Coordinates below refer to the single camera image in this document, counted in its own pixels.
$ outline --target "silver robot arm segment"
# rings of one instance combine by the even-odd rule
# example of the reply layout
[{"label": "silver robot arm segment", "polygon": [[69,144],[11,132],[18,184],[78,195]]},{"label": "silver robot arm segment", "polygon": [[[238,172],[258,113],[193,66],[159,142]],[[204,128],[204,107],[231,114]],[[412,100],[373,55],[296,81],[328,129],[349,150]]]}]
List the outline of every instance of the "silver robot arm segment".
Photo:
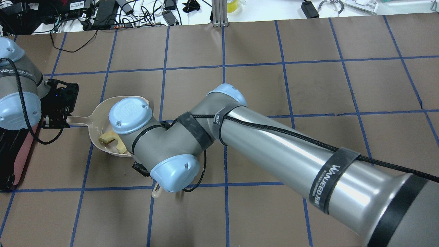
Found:
[{"label": "silver robot arm segment", "polygon": [[298,133],[247,108],[242,94],[228,84],[208,93],[168,130],[136,98],[115,104],[109,119],[134,160],[168,192],[194,179],[200,169],[195,156],[218,139],[348,226],[365,247],[438,245],[437,183],[413,174],[391,176],[355,160],[358,154],[348,149],[332,152],[224,116]]}]

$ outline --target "black velcro strap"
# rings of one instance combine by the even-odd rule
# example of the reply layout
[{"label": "black velcro strap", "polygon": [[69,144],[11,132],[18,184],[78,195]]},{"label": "black velcro strap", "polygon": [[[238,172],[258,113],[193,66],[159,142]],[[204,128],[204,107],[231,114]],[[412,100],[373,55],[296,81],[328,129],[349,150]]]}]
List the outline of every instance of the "black velcro strap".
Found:
[{"label": "black velcro strap", "polygon": [[150,131],[150,130],[152,130],[152,129],[155,129],[155,128],[164,128],[164,127],[163,127],[162,125],[158,125],[158,124],[156,124],[156,125],[150,126],[150,127],[146,128],[146,129],[142,130],[142,132],[140,132],[140,133],[137,135],[136,139],[134,139],[134,141],[133,141],[133,145],[131,146],[131,151],[132,151],[131,154],[134,154],[134,148],[136,147],[136,144],[137,144],[137,142],[140,140],[140,138],[141,138],[144,134],[146,134],[146,132],[148,132],[148,131]]},{"label": "black velcro strap", "polygon": [[359,153],[350,149],[339,148],[326,161],[314,179],[311,190],[309,191],[309,201],[325,214],[329,214],[329,200],[335,185],[349,165],[352,164],[359,155]]},{"label": "black velcro strap", "polygon": [[406,180],[378,221],[367,247],[386,247],[388,245],[410,205],[427,182],[427,179],[416,175],[411,175]]},{"label": "black velcro strap", "polygon": [[203,150],[206,150],[213,141],[201,124],[192,116],[190,112],[185,112],[178,116],[177,121],[183,125],[197,139]]},{"label": "black velcro strap", "polygon": [[213,125],[212,125],[213,136],[217,140],[219,140],[224,146],[227,146],[227,144],[224,143],[221,138],[221,126],[223,125],[224,116],[227,115],[229,112],[231,112],[233,109],[237,108],[238,106],[244,106],[244,105],[241,105],[238,102],[229,103],[224,108],[222,108],[219,112],[217,112],[217,114],[215,114],[215,117],[213,118]]}]

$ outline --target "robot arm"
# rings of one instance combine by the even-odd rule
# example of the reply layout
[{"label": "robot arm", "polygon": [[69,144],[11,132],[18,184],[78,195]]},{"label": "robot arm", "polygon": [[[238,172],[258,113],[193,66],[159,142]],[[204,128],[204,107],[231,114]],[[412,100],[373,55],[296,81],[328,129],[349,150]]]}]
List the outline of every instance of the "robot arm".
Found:
[{"label": "robot arm", "polygon": [[0,58],[10,59],[17,68],[15,71],[8,61],[0,61],[0,128],[29,129],[23,115],[16,72],[20,78],[30,126],[39,123],[43,116],[43,127],[68,127],[63,117],[74,110],[78,84],[48,80],[26,56],[24,50],[8,38],[0,37]]},{"label": "robot arm", "polygon": [[116,103],[109,120],[135,161],[168,192],[194,179],[195,156],[218,139],[348,226],[363,246],[439,243],[437,183],[413,174],[394,177],[355,160],[354,151],[333,152],[293,137],[288,133],[298,132],[247,108],[231,85],[208,93],[168,130],[138,98]]},{"label": "robot arm", "polygon": [[15,158],[28,133],[35,137],[31,127],[41,116],[43,128],[59,128],[61,134],[69,127],[65,118],[74,110],[78,90],[78,84],[46,79],[15,42],[0,37],[0,190],[12,187]]}]

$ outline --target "black box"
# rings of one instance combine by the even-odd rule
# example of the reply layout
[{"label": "black box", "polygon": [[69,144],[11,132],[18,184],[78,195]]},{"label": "black box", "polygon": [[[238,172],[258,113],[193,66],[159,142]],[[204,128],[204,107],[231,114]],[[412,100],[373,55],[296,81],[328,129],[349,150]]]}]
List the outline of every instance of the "black box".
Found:
[{"label": "black box", "polygon": [[46,0],[38,5],[38,16],[44,24],[54,24],[57,15],[61,20],[77,19],[83,14],[91,17],[94,14],[92,0]]}]

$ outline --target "brown table surface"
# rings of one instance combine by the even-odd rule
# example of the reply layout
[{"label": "brown table surface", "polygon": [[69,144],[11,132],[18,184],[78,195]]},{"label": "brown table surface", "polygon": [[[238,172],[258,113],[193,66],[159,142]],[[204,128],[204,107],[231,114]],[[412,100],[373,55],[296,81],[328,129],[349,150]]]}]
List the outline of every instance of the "brown table surface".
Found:
[{"label": "brown table surface", "polygon": [[[76,116],[107,98],[138,95],[157,119],[173,120],[227,82],[250,108],[309,136],[439,175],[438,33],[432,13],[99,31],[76,53],[54,49],[49,35],[16,42],[44,74],[79,84]],[[93,34],[54,34],[54,41],[75,50]],[[152,180],[131,168],[133,160],[94,148],[84,127],[65,130],[54,144],[35,145],[22,184],[0,193],[1,242],[361,245],[233,148],[216,142],[207,154],[202,187],[152,200]]]}]

